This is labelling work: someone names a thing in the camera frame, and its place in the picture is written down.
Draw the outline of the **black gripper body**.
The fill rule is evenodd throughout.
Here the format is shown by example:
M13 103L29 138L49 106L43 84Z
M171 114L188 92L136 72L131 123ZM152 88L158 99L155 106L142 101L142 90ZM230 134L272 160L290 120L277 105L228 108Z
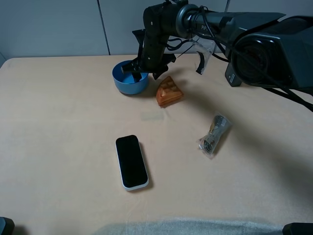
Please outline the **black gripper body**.
M151 73L157 80L163 73L168 71L168 64L176 61L176 56L165 54L167 35L152 37L146 32L141 57L136 57L140 63L140 72Z

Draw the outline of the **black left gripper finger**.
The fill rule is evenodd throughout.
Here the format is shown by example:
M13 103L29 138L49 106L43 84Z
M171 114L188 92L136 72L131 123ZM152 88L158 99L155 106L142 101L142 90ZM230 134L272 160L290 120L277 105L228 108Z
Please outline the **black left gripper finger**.
M133 72L132 76L134 78L134 82L139 82L143 77L141 72Z

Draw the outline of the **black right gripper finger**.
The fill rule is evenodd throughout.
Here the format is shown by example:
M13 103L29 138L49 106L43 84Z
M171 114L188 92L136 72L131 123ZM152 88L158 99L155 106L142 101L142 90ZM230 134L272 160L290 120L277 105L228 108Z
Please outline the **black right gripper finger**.
M140 63L138 60L127 60L121 64L123 73L140 73Z

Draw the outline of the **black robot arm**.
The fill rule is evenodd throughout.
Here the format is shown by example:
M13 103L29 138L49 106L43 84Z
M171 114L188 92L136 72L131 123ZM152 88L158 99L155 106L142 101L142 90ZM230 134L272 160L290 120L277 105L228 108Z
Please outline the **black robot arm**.
M141 74L159 78L175 62L174 51L195 36L213 41L232 67L231 86L260 87L311 110L296 94L313 92L313 18L286 18L274 12L215 12L186 0L165 1L147 7L144 28L135 30L139 43L135 59L121 67L135 81ZM178 41L179 46L169 45Z

